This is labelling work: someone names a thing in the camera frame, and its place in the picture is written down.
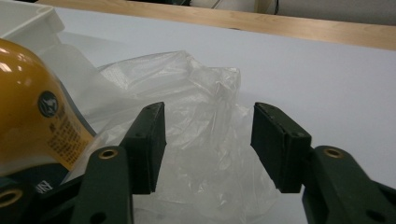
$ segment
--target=wire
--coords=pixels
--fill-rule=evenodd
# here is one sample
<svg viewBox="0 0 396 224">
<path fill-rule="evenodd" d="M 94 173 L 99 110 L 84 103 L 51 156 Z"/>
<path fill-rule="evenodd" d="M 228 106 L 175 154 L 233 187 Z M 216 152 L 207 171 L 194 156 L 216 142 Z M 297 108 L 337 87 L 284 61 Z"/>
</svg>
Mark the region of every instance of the wire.
<svg viewBox="0 0 396 224">
<path fill-rule="evenodd" d="M 279 11 L 279 0 L 276 0 L 275 13 L 274 13 L 274 15 L 276 15 L 278 11 Z"/>
</svg>

